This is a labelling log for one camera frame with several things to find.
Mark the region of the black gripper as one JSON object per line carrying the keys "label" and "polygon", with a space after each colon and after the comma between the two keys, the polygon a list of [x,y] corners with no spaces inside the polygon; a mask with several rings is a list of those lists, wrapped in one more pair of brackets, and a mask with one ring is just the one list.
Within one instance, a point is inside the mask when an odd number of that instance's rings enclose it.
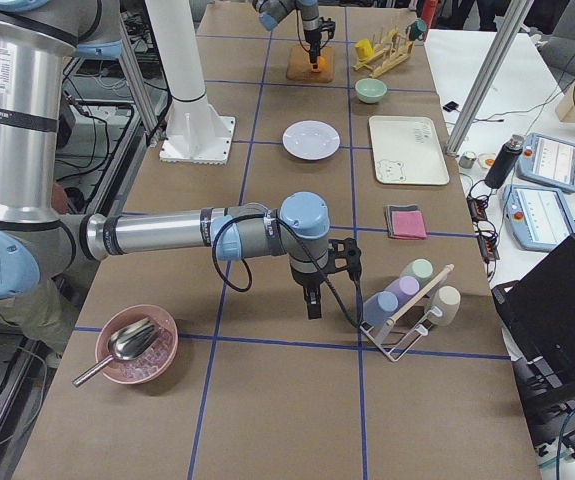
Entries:
{"label": "black gripper", "polygon": [[302,288],[304,299],[307,302],[308,318],[320,319],[322,317],[320,283],[308,281],[302,285]]}
{"label": "black gripper", "polygon": [[318,29],[304,30],[305,41],[308,44],[309,62],[317,64],[320,50],[320,31]]}

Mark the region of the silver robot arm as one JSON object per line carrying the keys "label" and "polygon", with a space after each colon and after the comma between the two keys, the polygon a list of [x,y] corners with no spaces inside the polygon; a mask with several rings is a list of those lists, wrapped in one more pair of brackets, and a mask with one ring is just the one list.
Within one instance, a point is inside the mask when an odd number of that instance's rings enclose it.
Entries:
{"label": "silver robot arm", "polygon": [[122,50],[115,1],[0,1],[0,298],[28,293],[81,259],[205,246],[217,263],[287,255],[309,317],[319,317],[332,249],[328,209],[314,193],[269,211],[104,217],[54,209],[63,62]]}
{"label": "silver robot arm", "polygon": [[261,25],[274,30],[289,14],[300,14],[305,41],[309,45],[308,55],[312,68],[318,67],[321,50],[322,17],[318,2],[314,0],[253,0],[252,7],[258,13]]}

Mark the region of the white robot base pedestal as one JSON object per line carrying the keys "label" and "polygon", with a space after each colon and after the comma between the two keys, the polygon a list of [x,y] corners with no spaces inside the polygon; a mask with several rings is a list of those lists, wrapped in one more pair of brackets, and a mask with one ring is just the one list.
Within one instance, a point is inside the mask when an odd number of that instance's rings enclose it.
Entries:
{"label": "white robot base pedestal", "polygon": [[171,96],[160,159],[223,165],[236,120],[208,100],[190,5],[150,0],[146,8]]}

